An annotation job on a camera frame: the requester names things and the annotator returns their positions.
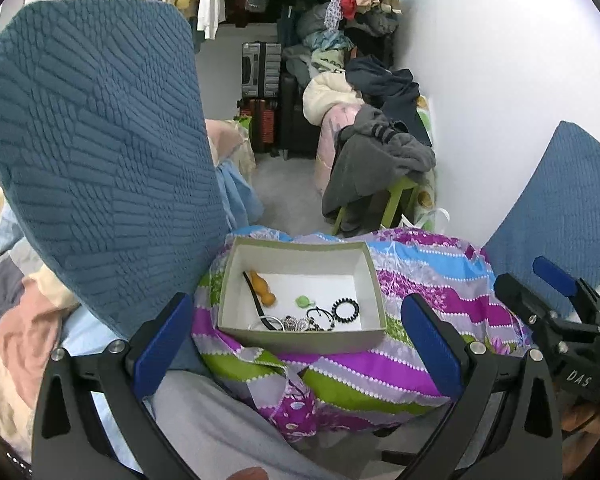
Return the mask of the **person's left hand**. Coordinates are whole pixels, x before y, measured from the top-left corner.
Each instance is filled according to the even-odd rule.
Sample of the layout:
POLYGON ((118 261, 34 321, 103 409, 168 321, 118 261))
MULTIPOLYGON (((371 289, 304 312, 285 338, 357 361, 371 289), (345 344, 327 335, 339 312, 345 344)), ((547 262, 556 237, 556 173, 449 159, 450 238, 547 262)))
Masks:
POLYGON ((255 466, 236 471, 226 480, 268 480, 268 473, 262 467, 255 466))

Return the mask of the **person's right hand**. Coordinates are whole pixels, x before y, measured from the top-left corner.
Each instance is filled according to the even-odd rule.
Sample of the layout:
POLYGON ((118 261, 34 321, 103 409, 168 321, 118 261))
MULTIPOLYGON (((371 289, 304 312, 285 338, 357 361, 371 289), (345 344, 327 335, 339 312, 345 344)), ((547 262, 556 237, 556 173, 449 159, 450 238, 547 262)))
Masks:
POLYGON ((569 401, 560 409, 562 478, 570 479, 600 440, 600 403, 569 401))

